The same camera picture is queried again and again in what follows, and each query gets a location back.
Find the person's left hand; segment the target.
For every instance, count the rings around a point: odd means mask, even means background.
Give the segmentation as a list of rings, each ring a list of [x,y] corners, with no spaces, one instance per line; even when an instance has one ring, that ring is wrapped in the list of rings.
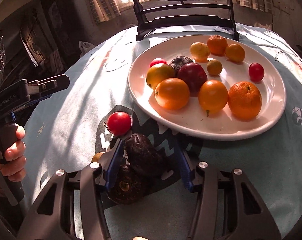
[[[26,157],[24,156],[26,146],[22,141],[25,130],[22,126],[16,125],[16,127],[17,141],[5,151],[7,163],[5,165],[0,163],[0,172],[12,182],[22,181],[26,176]]]

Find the person's right hand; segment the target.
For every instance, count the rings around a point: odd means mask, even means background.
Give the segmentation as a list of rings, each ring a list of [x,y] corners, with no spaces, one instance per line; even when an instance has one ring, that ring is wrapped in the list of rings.
[[[140,236],[135,236],[133,238],[133,240],[148,240],[147,238],[144,238],[144,237],[140,237]]]

